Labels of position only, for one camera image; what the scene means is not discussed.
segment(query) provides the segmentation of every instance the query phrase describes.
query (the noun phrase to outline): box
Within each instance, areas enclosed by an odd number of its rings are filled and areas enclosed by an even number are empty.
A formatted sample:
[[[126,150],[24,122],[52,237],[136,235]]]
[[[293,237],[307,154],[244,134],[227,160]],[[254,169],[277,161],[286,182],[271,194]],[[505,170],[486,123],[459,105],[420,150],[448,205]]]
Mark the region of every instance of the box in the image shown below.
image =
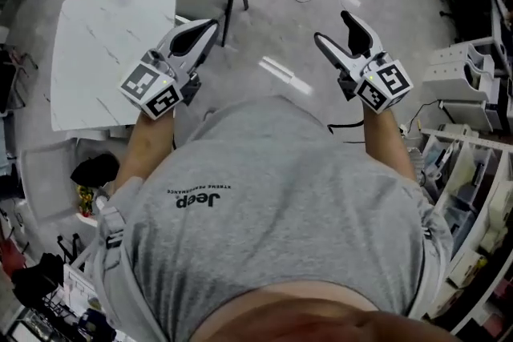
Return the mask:
[[[144,61],[123,76],[118,90],[150,119],[157,119],[183,100],[175,80]]]
[[[465,251],[461,260],[449,274],[449,279],[456,287],[464,288],[474,280],[475,276],[486,264],[486,257],[469,249]]]
[[[443,315],[449,310],[449,308],[454,304],[454,302],[456,302],[456,300],[462,294],[462,289],[457,289],[453,285],[444,282],[440,287],[440,291],[436,296],[436,300],[434,300],[433,304],[430,306],[430,309],[427,311],[426,314],[431,319]]]

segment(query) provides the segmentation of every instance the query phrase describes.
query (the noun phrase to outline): concrete floor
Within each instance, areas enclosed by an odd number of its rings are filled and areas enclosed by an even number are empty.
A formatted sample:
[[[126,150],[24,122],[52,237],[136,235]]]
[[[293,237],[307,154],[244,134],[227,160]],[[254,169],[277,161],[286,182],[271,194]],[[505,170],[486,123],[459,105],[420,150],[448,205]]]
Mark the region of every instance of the concrete floor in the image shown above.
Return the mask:
[[[23,0],[12,25],[9,42],[30,52],[39,71],[24,79],[25,109],[16,113],[18,150],[38,147],[66,138],[50,125],[50,73],[55,31],[64,0]],[[449,46],[454,37],[450,22],[438,16],[439,0],[342,0],[347,10],[366,20],[381,36],[384,47],[400,59],[414,81],[415,89],[394,108],[399,123],[413,116],[421,103],[433,100],[421,88],[429,54]],[[324,123],[355,123],[362,119],[356,99],[346,102],[335,81],[337,72],[313,42],[320,31],[345,46],[347,31],[340,19],[340,0],[249,0],[243,11],[236,0],[227,46],[215,47],[200,69],[203,87],[191,105],[201,118],[210,107],[222,107],[258,95],[282,94],[317,116]],[[295,88],[262,68],[267,56],[304,82]],[[423,126],[436,127],[446,121],[436,108],[427,107],[420,116]],[[336,131],[341,141],[360,141],[362,129]],[[57,235],[46,228],[41,236]]]

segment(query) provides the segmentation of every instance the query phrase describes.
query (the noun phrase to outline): desk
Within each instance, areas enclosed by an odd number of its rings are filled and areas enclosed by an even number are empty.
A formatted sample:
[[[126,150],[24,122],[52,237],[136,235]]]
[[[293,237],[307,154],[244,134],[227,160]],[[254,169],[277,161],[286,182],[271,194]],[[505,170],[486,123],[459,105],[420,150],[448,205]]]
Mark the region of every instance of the desk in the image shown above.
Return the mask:
[[[135,124],[125,70],[175,26],[176,0],[66,0],[51,70],[54,131]]]

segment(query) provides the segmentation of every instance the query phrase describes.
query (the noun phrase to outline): black bag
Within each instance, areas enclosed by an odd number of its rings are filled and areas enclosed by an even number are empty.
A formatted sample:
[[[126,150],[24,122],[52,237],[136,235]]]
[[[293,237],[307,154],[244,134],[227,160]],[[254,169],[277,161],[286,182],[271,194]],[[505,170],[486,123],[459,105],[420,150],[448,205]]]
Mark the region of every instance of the black bag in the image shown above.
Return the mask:
[[[119,162],[112,154],[101,154],[75,168],[71,179],[84,187],[98,188],[113,181],[118,175]]]

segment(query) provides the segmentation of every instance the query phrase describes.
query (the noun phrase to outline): white shelving unit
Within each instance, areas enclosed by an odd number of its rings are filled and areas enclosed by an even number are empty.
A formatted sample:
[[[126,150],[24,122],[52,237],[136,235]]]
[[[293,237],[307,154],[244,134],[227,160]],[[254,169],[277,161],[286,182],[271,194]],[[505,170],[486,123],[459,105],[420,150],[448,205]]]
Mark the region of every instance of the white shelving unit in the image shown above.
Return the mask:
[[[447,271],[447,274],[449,274],[467,250],[471,249],[473,251],[478,251],[479,244],[490,226],[488,208],[497,186],[504,180],[513,180],[513,146],[478,139],[475,137],[468,137],[465,135],[454,135],[443,131],[425,129],[422,130],[422,133],[429,137],[423,151],[424,157],[426,157],[428,151],[436,145],[438,145],[438,147],[447,148],[454,141],[459,141],[461,143],[461,149],[459,150],[457,159],[455,160],[450,177],[436,201],[435,208],[442,214],[446,209],[447,203],[450,202],[451,196],[454,194],[454,189],[459,183],[468,179],[468,175],[462,175],[462,173],[465,173],[465,169],[467,169],[467,173],[469,172],[468,170],[471,169],[471,160],[473,161],[477,156],[478,161],[487,163],[486,167],[488,167],[488,171],[494,170],[496,167],[495,176],[490,186],[490,190],[487,192],[483,207],[477,214],[476,221],[474,222],[467,237],[464,239],[463,244],[452,258]],[[502,266],[499,274],[490,283],[487,290],[481,295],[477,304],[471,307],[465,317],[451,330],[452,334],[457,334],[479,311],[480,307],[487,302],[488,298],[497,287],[497,284],[511,266],[511,263],[513,263],[513,250],[511,250],[511,253]]]
[[[499,271],[499,274],[495,277],[493,281],[491,281],[490,286],[487,288],[487,290],[483,293],[483,296],[479,299],[478,303],[474,305],[474,307],[471,309],[470,312],[468,312],[465,317],[460,321],[459,324],[457,324],[450,333],[453,335],[456,335],[459,331],[463,329],[463,327],[468,323],[469,320],[471,320],[474,317],[474,314],[478,311],[479,307],[481,307],[485,302],[488,301],[488,298],[490,298],[491,293],[495,290],[497,285],[499,285],[499,281],[504,277],[506,274],[506,271],[510,267],[511,263],[513,262],[513,250],[511,250],[510,255],[507,257],[506,262],[504,263],[503,267]]]

